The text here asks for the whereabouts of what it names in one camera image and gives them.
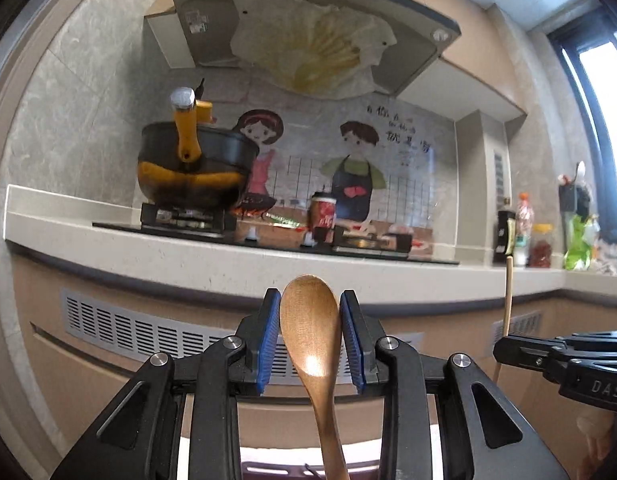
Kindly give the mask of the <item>person's right hand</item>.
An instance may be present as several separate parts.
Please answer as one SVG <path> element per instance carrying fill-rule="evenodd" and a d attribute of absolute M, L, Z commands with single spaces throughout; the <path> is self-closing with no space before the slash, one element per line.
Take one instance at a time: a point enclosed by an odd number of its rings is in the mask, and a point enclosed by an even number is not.
<path fill-rule="evenodd" d="M 585 408 L 577 418 L 587 451 L 577 468 L 578 479 L 617 479 L 617 414 Z"/>

